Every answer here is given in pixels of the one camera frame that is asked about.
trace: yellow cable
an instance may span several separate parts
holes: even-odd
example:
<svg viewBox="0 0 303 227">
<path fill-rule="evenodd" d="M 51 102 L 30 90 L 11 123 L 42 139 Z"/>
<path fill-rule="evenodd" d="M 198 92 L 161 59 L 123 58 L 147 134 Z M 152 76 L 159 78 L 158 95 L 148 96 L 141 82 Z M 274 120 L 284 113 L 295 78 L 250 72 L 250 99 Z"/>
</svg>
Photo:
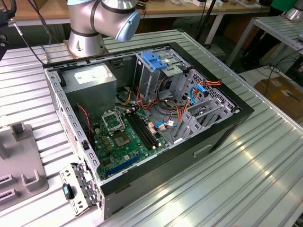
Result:
<svg viewBox="0 0 303 227">
<path fill-rule="evenodd" d="M 122 105 L 127 105 L 131 101 L 131 94 L 132 94 L 132 91 L 129 92 L 127 101 L 125 103 L 122 103 Z"/>
</svg>

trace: aluminum table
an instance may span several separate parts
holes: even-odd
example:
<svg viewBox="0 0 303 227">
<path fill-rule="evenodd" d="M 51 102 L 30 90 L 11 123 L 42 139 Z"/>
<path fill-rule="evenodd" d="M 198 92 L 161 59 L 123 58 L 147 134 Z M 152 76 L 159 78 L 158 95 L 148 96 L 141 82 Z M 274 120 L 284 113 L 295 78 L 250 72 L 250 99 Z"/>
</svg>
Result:
<svg viewBox="0 0 303 227">
<path fill-rule="evenodd" d="M 227 61 L 228 66 L 231 66 L 232 62 L 235 60 L 254 26 L 261 28 L 285 44 L 284 48 L 282 48 L 280 51 L 280 59 L 283 57 L 283 53 L 285 52 L 285 48 L 287 46 L 293 48 L 295 51 L 303 53 L 303 42 L 298 39 L 298 36 L 303 34 L 303 22 L 292 22 L 283 16 L 257 17 L 250 21 L 241 39 L 238 41 L 235 49 Z"/>
<path fill-rule="evenodd" d="M 303 212 L 303 129 L 186 33 L 139 34 L 111 51 L 177 42 L 254 108 L 215 152 L 102 222 L 90 209 L 75 218 L 59 171 L 74 160 L 39 62 L 27 49 L 0 62 L 0 127 L 31 124 L 50 188 L 0 212 L 1 226 L 291 226 Z M 64 44 L 45 47 L 50 61 L 70 59 Z M 43 59 L 44 51 L 34 48 Z"/>
</svg>

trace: black knob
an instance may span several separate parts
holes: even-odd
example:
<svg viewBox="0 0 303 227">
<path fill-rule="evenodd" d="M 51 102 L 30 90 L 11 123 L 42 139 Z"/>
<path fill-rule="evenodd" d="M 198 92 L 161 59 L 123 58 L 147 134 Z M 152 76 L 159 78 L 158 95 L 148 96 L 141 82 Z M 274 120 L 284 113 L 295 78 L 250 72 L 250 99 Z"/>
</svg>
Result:
<svg viewBox="0 0 303 227">
<path fill-rule="evenodd" d="M 64 184 L 62 185 L 62 189 L 63 189 L 64 195 L 65 195 L 65 198 L 66 198 L 67 200 L 72 200 L 73 198 L 75 198 L 75 195 L 74 195 L 74 193 L 72 192 L 72 189 L 71 189 L 71 185 L 70 185 L 70 184 L 64 183 Z"/>
</svg>

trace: cardboard box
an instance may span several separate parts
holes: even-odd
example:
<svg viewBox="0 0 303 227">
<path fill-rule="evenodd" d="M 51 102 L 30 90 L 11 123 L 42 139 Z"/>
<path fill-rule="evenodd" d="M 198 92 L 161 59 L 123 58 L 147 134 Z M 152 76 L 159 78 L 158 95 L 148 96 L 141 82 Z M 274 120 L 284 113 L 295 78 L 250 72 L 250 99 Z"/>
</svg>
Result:
<svg viewBox="0 0 303 227">
<path fill-rule="evenodd" d="M 266 85 L 267 79 L 264 79 L 257 83 L 254 88 L 264 95 Z M 303 92 L 286 78 L 281 76 L 270 79 L 266 98 L 297 123 L 303 123 Z"/>
<path fill-rule="evenodd" d="M 47 0 L 36 0 L 37 6 L 40 9 L 45 3 L 47 2 Z M 4 3 L 6 4 L 6 6 L 8 7 L 8 9 L 10 9 L 10 0 L 4 0 Z M 18 10 L 34 10 L 33 7 L 28 3 L 27 0 L 16 0 L 16 4 L 17 4 L 17 12 Z M 0 1 L 0 7 L 4 7 L 4 5 L 2 4 L 2 1 Z"/>
</svg>

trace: blue drive bracket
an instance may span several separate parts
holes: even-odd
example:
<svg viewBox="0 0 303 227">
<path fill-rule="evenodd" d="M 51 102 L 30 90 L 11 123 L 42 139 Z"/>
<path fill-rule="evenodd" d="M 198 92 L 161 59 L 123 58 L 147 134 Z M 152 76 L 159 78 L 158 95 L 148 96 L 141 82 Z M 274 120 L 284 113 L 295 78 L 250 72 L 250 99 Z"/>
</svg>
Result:
<svg viewBox="0 0 303 227">
<path fill-rule="evenodd" d="M 159 56 L 148 51 L 141 54 L 141 57 L 152 67 L 153 70 L 162 70 L 167 68 L 167 64 L 163 63 Z"/>
</svg>

